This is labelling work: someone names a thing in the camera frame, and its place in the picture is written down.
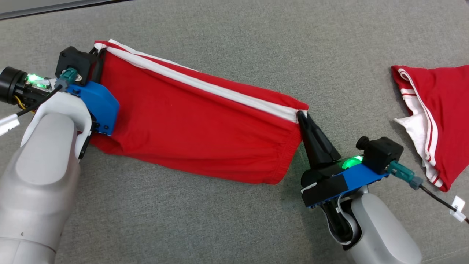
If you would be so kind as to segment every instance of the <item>black cable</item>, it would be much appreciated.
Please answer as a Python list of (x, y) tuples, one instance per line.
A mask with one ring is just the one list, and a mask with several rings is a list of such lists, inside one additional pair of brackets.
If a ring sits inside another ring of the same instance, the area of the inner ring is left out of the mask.
[(22, 116), (22, 115), (24, 115), (28, 112), (36, 110), (41, 104), (43, 104), (45, 101), (49, 100), (49, 98), (51, 98), (54, 94), (56, 94), (58, 91), (60, 91), (60, 89), (62, 89), (62, 85), (57, 85), (57, 87), (50, 94), (48, 94), (46, 97), (42, 98), (41, 100), (36, 101), (33, 105), (26, 108), (25, 110), (19, 111), (16, 115), (18, 117), (20, 117), (20, 116)]
[[(441, 204), (443, 204), (444, 206), (448, 207), (450, 210), (456, 212), (457, 209), (454, 208), (453, 206), (451, 206), (449, 203), (445, 202), (444, 200), (440, 199), (438, 196), (436, 196), (434, 193), (430, 192), (427, 188), (425, 188), (423, 185), (420, 185), (419, 186), (420, 189), (422, 189), (424, 192), (426, 192), (428, 195), (430, 195), (433, 199), (437, 200), (438, 202), (440, 202)], [(469, 224), (469, 219), (466, 217), (466, 219), (464, 219), (464, 221), (466, 221), (468, 224)]]

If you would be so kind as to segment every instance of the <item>gray fabric surface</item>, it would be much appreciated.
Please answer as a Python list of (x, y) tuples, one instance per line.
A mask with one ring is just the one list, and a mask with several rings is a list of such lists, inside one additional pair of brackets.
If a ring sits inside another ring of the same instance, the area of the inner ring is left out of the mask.
[[(390, 66), (469, 63), (463, 0), (133, 1), (0, 22), (0, 65), (52, 76), (59, 51), (113, 38), (139, 51), (292, 95), (343, 156), (356, 140), (387, 136), (403, 164), (424, 176)], [(0, 116), (17, 108), (0, 105)], [(28, 117), (1, 137), (0, 171)], [(346, 263), (319, 210), (299, 193), (301, 146), (276, 186), (170, 170), (94, 147), (80, 163), (76, 207), (57, 263)], [(370, 187), (419, 245), (425, 264), (469, 261), (469, 229), (422, 191), (389, 178)], [(447, 194), (469, 200), (466, 170)]]

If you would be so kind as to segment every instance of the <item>folded red garment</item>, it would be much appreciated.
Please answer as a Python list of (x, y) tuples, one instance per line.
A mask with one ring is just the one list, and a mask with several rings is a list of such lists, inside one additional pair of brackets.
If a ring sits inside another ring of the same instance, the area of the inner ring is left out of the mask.
[(469, 164), (469, 65), (421, 69), (393, 66), (411, 116), (406, 128), (431, 183), (447, 192)]
[(217, 178), (280, 182), (301, 142), (296, 112), (308, 105), (138, 52), (114, 40), (101, 84), (121, 107), (102, 151)]

